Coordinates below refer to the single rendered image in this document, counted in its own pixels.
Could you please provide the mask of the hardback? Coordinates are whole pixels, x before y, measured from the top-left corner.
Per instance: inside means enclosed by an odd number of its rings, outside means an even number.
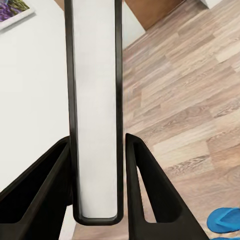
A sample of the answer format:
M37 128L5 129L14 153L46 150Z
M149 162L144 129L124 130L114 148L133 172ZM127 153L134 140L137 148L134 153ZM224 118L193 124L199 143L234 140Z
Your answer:
M124 218L122 0L64 0L72 211Z

